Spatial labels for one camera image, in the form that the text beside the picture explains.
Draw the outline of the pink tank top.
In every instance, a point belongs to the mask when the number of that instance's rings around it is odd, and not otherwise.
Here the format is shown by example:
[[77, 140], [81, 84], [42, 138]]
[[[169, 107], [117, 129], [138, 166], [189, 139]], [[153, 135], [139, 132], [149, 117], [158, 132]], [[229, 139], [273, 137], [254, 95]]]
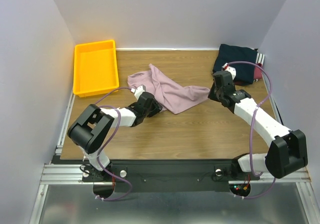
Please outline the pink tank top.
[[156, 66], [149, 64], [149, 70], [127, 77], [128, 86], [137, 88], [144, 85], [154, 95], [163, 110], [180, 114], [207, 100], [210, 89], [202, 86], [181, 86], [167, 77]]

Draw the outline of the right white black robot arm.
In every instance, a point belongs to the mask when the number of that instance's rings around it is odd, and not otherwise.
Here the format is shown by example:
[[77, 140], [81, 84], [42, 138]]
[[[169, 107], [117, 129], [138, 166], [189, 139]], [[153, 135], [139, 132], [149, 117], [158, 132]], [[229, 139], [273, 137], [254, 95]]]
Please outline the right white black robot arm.
[[268, 146], [265, 154], [246, 154], [230, 166], [232, 177], [241, 179], [248, 172], [268, 172], [275, 178], [283, 178], [308, 164], [307, 140], [300, 131], [292, 131], [266, 113], [249, 93], [237, 90], [233, 82], [235, 71], [231, 68], [214, 73], [214, 83], [208, 98], [220, 102], [234, 115], [250, 125]]

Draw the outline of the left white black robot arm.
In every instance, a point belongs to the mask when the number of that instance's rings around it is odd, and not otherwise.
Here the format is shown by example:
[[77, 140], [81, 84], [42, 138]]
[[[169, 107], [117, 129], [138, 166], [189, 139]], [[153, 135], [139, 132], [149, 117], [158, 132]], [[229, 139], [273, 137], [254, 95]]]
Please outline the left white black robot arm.
[[110, 159], [103, 152], [103, 145], [110, 129], [135, 127], [145, 118], [151, 118], [162, 111], [154, 95], [143, 91], [137, 101], [123, 108], [102, 108], [88, 105], [76, 121], [69, 127], [67, 136], [83, 152], [94, 168], [94, 175], [101, 181], [108, 180], [111, 168]]

